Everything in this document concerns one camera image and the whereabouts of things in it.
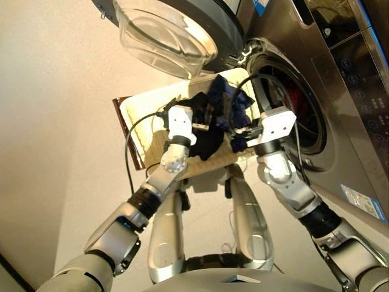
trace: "front-load washing machine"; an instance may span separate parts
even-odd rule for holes
[[[312,186],[387,223],[387,1],[270,0],[261,15],[252,0],[93,2],[131,54],[168,74],[240,66],[277,78],[297,112]],[[252,83],[261,110],[281,105],[276,83]],[[284,145],[296,161],[293,135]]]

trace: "blue sticker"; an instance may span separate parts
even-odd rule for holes
[[[269,3],[269,1],[270,0],[253,0],[255,9],[260,16],[263,15],[266,5]]]
[[[372,204],[377,212],[379,219],[382,222],[385,222],[386,224],[388,224],[388,220],[385,218],[384,212],[382,211],[382,208],[381,208],[380,204],[378,203],[378,201],[375,199],[371,199],[371,202],[372,202]]]
[[[377,200],[365,196],[364,194],[357,192],[350,187],[344,186],[343,184],[340,186],[342,187],[346,199],[351,204],[388,224],[388,220],[385,218],[385,214]]]

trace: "control panel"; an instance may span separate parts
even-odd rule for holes
[[[389,177],[389,96],[363,35],[350,38],[331,53]]]

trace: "navy cloth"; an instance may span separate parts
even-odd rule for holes
[[[228,81],[218,75],[212,81],[207,94],[199,92],[192,99],[181,100],[176,102],[172,100],[165,108],[168,111],[175,104],[189,106],[193,110],[193,122],[204,124],[205,113],[208,104],[213,107],[212,119],[208,131],[193,129],[193,133],[197,137],[197,142],[190,147],[189,156],[200,156],[201,160],[207,160],[214,152],[216,152],[224,140],[224,132],[229,132],[227,122],[224,117],[224,93],[231,97],[235,92],[235,88],[228,84]],[[233,126],[235,128],[243,128],[251,125],[249,117],[245,110],[254,103],[244,91],[240,90],[239,94],[232,101],[232,117]],[[246,139],[242,135],[235,135],[230,139],[230,145],[234,153],[243,151],[247,148]]]
[[[230,86],[228,81],[223,76],[216,76],[212,81],[208,90],[208,98],[210,103],[215,108],[214,115],[216,116],[216,126],[228,131],[227,122],[224,117],[224,93],[229,97],[235,92],[234,87]],[[239,94],[232,101],[232,124],[234,128],[240,129],[251,125],[249,117],[245,110],[249,108],[255,101],[251,99],[243,90],[239,90]]]

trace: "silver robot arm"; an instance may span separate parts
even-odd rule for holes
[[[277,141],[256,146],[261,180],[310,233],[344,291],[389,291],[385,258],[297,175]]]
[[[148,225],[170,189],[187,169],[193,112],[174,106],[169,112],[171,142],[159,167],[131,198],[122,203],[89,238],[84,254],[67,263],[38,292],[109,292],[114,276],[129,267],[140,248],[137,235]]]

